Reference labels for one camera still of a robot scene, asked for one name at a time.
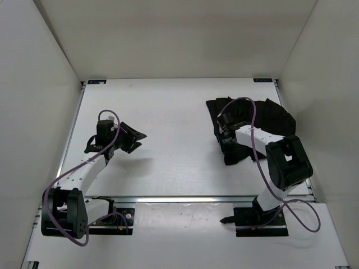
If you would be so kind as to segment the black pleated skirt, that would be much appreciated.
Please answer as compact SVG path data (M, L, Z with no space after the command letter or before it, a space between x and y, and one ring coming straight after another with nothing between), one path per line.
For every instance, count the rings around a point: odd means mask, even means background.
M282 106L270 99L257 100L255 105L254 127L274 135L291 136L296 134L296 121ZM206 106L213 123L214 135L224 155L224 163L227 166L235 165L247 157L255 160L252 148L235 143L234 133L221 132L218 124L218 115L223 108L226 108L224 115L229 117L231 126L239 123L250 124L254 111L252 103L247 99L234 102L232 98L227 97L207 100Z

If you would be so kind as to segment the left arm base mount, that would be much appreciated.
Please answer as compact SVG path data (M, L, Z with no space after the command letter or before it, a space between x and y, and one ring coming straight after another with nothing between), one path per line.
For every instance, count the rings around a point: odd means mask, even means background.
M135 205L118 203L110 197L93 197L85 200L91 235L132 235Z

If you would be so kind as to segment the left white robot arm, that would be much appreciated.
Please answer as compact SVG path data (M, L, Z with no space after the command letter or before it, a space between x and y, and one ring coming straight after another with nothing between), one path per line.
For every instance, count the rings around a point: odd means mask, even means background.
M96 133L87 141L81 162L56 178L43 193L42 235L65 237L83 247L87 243L80 239L89 236L91 225L119 224L128 229L126 214L116 209L114 199L85 195L116 150L130 154L146 137L121 122L114 112L107 119L99 118Z

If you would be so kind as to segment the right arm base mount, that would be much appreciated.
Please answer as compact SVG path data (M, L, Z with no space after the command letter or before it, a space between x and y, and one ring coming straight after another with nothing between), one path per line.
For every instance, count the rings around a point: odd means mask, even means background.
M235 224L236 237L286 237L289 236L283 209L280 206L263 211L257 199L252 207L235 207L233 215L220 220L222 224Z

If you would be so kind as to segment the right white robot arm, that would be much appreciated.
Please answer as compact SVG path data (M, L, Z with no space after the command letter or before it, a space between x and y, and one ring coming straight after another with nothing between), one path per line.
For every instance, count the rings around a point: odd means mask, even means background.
M263 131L249 122L236 123L230 114L217 117L220 141L230 147L247 146L266 157L269 180L266 189L252 202L251 217L265 224L287 197L313 174L312 166L300 139Z

